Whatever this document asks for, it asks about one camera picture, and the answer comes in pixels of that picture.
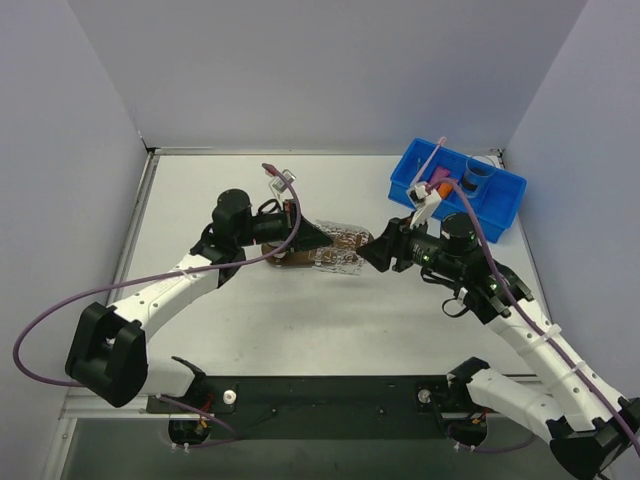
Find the clear textured toothbrush holder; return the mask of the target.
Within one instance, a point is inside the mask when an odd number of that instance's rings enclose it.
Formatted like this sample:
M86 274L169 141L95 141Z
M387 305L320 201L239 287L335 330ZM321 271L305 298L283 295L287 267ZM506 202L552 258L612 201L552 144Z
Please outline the clear textured toothbrush holder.
M312 267L324 273L360 275L364 260L356 250L371 240L370 232L360 226L327 220L317 220L316 226L327 234L333 243L309 253Z

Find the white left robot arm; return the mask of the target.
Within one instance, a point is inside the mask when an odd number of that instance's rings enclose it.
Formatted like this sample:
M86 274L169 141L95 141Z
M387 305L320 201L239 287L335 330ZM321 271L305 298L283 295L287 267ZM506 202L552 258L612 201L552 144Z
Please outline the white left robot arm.
M138 395L161 394L183 411L196 410L205 398L205 372L178 356L150 361L148 341L188 305L227 283L245 261L246 247L268 244L306 252L332 242L300 215L293 200L272 213L253 213L245 191L227 190L217 199L211 223L168 277L82 312L65 371L116 408Z

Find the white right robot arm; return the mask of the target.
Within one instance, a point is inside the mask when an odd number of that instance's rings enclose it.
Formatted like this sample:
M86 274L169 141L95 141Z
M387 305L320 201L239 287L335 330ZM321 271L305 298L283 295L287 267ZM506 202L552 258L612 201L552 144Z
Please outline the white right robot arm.
M477 221L454 213L432 236L409 218L391 219L357 253L380 272L421 269L425 282L450 289L465 312L501 337L545 390L538 393L470 358L449 374L451 387L545 441L576 479L596 479L639 446L639 401L604 381L544 313L531 289L496 262Z

